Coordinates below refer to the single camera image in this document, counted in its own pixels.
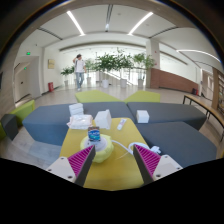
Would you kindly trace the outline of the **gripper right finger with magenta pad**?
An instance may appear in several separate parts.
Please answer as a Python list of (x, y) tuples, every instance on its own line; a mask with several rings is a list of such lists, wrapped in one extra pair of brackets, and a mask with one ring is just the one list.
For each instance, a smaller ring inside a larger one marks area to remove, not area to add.
[(160, 156), (137, 144), (133, 147), (133, 155), (145, 185), (182, 169), (169, 155)]

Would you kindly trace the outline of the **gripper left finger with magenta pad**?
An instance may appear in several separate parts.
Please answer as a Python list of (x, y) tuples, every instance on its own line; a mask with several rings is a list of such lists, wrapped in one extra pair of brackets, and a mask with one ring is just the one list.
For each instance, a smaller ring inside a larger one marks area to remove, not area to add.
[(87, 147), (70, 157), (59, 157), (47, 171), (65, 180), (83, 186), (95, 157), (95, 147)]

